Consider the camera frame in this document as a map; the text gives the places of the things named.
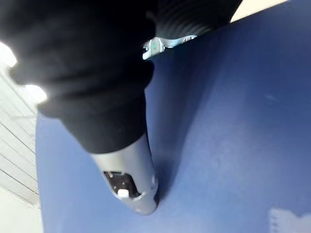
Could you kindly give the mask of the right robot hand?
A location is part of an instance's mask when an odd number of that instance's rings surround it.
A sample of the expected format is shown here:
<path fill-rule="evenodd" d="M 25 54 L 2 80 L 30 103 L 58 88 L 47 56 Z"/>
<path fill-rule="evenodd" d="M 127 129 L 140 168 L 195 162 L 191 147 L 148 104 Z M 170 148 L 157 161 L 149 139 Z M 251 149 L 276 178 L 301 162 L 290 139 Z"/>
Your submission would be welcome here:
<path fill-rule="evenodd" d="M 149 215 L 158 179 L 146 124 L 154 64 L 143 46 L 228 24 L 239 0 L 3 0 L 0 40 L 19 85 L 40 87 L 39 113 L 56 118 L 91 155 L 111 193 Z"/>

